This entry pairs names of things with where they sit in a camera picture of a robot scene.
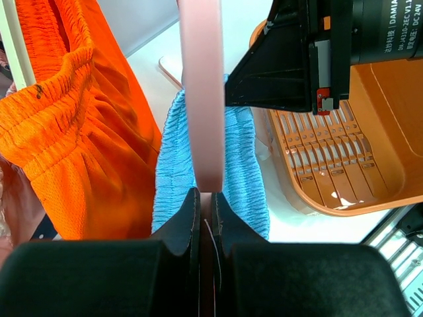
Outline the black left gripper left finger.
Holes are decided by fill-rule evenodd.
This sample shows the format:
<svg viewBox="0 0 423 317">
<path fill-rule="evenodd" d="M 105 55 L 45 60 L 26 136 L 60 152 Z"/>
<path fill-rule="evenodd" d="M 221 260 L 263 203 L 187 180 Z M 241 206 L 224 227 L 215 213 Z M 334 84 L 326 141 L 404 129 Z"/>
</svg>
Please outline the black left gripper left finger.
<svg viewBox="0 0 423 317">
<path fill-rule="evenodd" d="M 149 238 L 27 242 L 1 269 L 2 316 L 197 316 L 200 194 Z"/>
</svg>

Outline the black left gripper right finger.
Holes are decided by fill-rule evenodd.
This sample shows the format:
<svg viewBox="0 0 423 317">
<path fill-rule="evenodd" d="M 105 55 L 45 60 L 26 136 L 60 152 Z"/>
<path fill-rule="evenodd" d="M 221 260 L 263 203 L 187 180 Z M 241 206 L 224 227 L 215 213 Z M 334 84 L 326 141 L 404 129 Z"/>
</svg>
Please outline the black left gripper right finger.
<svg viewBox="0 0 423 317">
<path fill-rule="evenodd" d="M 408 316 L 384 257 L 363 244 L 271 243 L 211 199 L 217 316 Z"/>
</svg>

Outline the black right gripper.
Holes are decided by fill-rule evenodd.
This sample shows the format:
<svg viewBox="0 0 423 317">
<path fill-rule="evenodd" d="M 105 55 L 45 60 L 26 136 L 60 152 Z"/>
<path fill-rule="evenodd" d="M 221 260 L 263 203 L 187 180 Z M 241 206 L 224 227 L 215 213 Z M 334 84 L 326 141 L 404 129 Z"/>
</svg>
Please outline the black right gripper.
<svg viewBox="0 0 423 317">
<path fill-rule="evenodd" d="M 352 1 L 274 1 L 225 84 L 227 106 L 327 115 L 349 97 Z"/>
</svg>

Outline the light blue shorts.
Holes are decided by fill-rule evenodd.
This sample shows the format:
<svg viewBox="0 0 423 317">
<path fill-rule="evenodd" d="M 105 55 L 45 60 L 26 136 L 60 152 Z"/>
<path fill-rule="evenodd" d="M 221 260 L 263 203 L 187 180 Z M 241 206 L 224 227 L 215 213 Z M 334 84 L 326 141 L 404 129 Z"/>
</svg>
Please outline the light blue shorts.
<svg viewBox="0 0 423 317">
<path fill-rule="evenodd" d="M 222 194 L 231 210 L 268 240 L 270 215 L 255 154 L 256 131 L 248 107 L 225 107 L 223 75 L 206 99 L 194 85 L 177 93 L 163 128 L 155 171 L 151 231 L 156 233 L 182 207 L 192 188 Z"/>
</svg>

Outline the pink plastic hanger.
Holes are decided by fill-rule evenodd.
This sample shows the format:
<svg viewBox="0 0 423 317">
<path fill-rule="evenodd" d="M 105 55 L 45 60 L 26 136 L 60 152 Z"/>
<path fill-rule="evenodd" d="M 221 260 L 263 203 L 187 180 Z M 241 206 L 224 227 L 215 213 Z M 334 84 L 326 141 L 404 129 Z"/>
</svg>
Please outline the pink plastic hanger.
<svg viewBox="0 0 423 317">
<path fill-rule="evenodd" d="M 157 177 L 194 178 L 201 193 L 223 189 L 225 77 L 220 1 L 179 1 L 180 91 L 163 130 Z"/>
</svg>

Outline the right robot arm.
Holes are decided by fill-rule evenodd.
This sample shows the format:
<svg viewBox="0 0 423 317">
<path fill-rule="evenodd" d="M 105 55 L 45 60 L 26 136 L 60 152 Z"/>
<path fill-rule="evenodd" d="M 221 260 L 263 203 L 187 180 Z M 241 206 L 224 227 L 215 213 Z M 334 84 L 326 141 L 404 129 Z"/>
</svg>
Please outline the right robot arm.
<svg viewBox="0 0 423 317">
<path fill-rule="evenodd" d="M 274 1 L 225 101 L 325 116 L 348 99 L 353 65 L 421 57 L 421 1 Z"/>
</svg>

